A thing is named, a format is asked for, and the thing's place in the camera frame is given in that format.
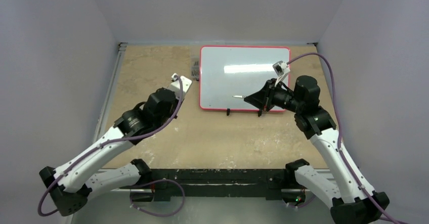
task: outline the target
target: tabletop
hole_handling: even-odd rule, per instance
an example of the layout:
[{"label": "tabletop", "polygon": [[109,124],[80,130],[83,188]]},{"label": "tabletop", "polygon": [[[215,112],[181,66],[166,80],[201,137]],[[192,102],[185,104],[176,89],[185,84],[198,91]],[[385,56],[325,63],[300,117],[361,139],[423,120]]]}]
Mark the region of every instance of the tabletop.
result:
[{"label": "tabletop", "polygon": [[[289,48],[291,58],[316,52],[314,46]],[[191,46],[127,46],[107,128],[158,88],[167,87],[173,73],[190,77],[191,51]],[[320,105],[336,121],[318,57],[294,62],[289,75],[292,89],[300,75],[316,78],[321,89]],[[314,168],[326,168],[319,152],[296,127],[292,112],[269,112],[258,117],[255,112],[231,112],[226,116],[225,112],[202,110],[197,81],[186,94],[176,120],[104,168],[118,168],[135,158],[143,159],[151,168],[284,168],[300,158]]]}]

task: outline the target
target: white connector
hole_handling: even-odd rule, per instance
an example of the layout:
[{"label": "white connector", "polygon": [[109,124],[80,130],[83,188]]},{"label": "white connector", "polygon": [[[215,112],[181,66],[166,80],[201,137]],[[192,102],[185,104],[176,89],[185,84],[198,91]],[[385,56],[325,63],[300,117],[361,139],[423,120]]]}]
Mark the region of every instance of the white connector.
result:
[{"label": "white connector", "polygon": [[277,86],[279,82],[283,81],[287,77],[287,75],[290,72],[290,68],[289,68],[289,65],[284,61],[278,61],[274,63],[273,68],[278,76],[276,80],[276,84],[274,85],[274,86]]},{"label": "white connector", "polygon": [[[177,76],[176,73],[171,76],[171,79],[173,80],[173,82],[170,83],[170,85],[167,87],[167,89],[175,92],[176,98],[178,99],[180,97],[180,84],[179,84],[179,81],[177,80],[176,76]],[[185,76],[181,76],[180,79],[181,79],[182,85],[183,85],[183,99],[184,99],[186,93],[188,92],[189,88],[192,85],[192,80],[188,79]]]}]

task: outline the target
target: floor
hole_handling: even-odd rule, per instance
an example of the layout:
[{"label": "floor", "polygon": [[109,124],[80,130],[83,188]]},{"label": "floor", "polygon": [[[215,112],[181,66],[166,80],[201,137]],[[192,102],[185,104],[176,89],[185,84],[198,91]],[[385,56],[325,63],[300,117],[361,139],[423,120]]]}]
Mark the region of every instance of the floor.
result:
[{"label": "floor", "polygon": [[[315,52],[314,46],[291,46],[291,58]],[[128,46],[120,69],[107,126],[160,87],[167,87],[173,73],[190,76],[190,46]],[[290,87],[300,75],[318,80],[320,101],[335,118],[325,77],[316,56],[291,65]],[[201,110],[199,85],[194,82],[174,120],[160,133],[118,155],[105,168],[118,168],[142,158],[151,168],[284,168],[306,159],[314,168],[327,168],[316,148],[295,125],[293,113],[255,113]]]}]

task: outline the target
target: wooden table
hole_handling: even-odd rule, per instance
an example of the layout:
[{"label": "wooden table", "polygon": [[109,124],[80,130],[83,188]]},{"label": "wooden table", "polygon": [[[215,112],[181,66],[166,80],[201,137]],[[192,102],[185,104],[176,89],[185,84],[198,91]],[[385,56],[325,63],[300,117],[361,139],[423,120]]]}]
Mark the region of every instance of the wooden table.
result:
[{"label": "wooden table", "polygon": [[[291,58],[315,52],[314,46],[289,47]],[[189,46],[128,46],[107,125],[160,87],[167,87],[173,73],[190,75]],[[291,65],[290,87],[300,75],[318,80],[320,101],[331,116],[334,111],[328,87],[316,56]],[[195,81],[186,95],[178,119],[160,133],[118,155],[105,168],[118,168],[142,158],[151,168],[284,168],[304,158],[314,168],[326,168],[316,148],[295,125],[293,113],[203,111],[198,105]]]}]

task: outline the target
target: robotic arm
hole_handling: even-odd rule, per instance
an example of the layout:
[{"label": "robotic arm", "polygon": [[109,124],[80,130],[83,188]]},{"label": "robotic arm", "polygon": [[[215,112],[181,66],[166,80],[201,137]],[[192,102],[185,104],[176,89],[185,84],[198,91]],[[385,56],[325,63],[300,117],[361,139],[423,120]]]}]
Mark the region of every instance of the robotic arm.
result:
[{"label": "robotic arm", "polygon": [[[320,152],[336,185],[319,175],[304,159],[286,165],[288,180],[311,190],[330,208],[336,223],[369,223],[379,219],[381,212],[362,189],[371,193],[372,198],[383,209],[387,208],[389,199],[384,192],[375,191],[345,146],[337,147],[339,132],[329,113],[319,106],[320,88],[317,86],[317,80],[310,76],[300,76],[296,79],[294,90],[291,90],[282,82],[290,71],[289,66],[280,61],[273,67],[279,77],[267,80],[260,91],[245,97],[244,101],[264,111],[270,111],[274,106],[278,106],[294,112],[296,125]],[[361,184],[353,178],[340,152],[360,178]]]},{"label": "robotic arm", "polygon": [[[158,89],[146,102],[124,112],[98,141],[78,156],[57,168],[45,167],[39,172],[48,188],[44,197],[50,193],[62,216],[79,211],[89,200],[110,190],[152,181],[151,170],[142,159],[104,173],[96,172],[176,118],[192,81],[184,76],[179,79],[176,74],[172,79],[167,88]],[[42,213],[40,202],[39,214],[51,213]]]}]

